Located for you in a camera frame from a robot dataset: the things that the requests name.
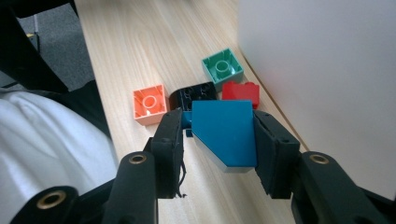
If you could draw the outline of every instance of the green lego brick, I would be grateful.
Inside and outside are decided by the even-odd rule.
[[[217,92],[222,90],[222,85],[227,81],[241,82],[244,75],[244,68],[230,49],[203,59],[202,66]]]

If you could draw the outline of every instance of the screw hole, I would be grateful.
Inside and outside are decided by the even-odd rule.
[[[134,155],[129,159],[131,164],[140,164],[147,159],[145,155]]]
[[[40,200],[37,202],[37,207],[39,209],[50,209],[51,207],[55,207],[56,205],[60,204],[66,198],[66,193],[63,190],[55,190],[44,195]]]
[[[314,161],[314,162],[319,163],[319,164],[327,164],[327,163],[329,163],[329,160],[326,157],[320,156],[318,154],[311,155],[309,157],[309,159],[311,159],[311,161]]]

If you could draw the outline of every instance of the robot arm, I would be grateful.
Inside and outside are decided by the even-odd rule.
[[[300,143],[270,114],[254,110],[253,123],[256,173],[273,199],[292,198],[296,223],[394,220],[394,205],[386,219],[333,158],[300,153]],[[12,223],[158,223],[157,200],[181,197],[182,132],[190,128],[186,112],[167,113],[144,150],[121,160],[114,180],[81,196],[70,187],[46,189]]]

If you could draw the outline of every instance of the white fabric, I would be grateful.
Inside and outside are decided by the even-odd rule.
[[[115,177],[111,141],[75,112],[28,92],[0,93],[0,223],[39,191],[81,195]]]

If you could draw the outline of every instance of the red lego brick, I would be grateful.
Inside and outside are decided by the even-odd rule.
[[[251,100],[253,109],[259,107],[260,87],[253,82],[238,84],[229,81],[223,84],[222,100]]]

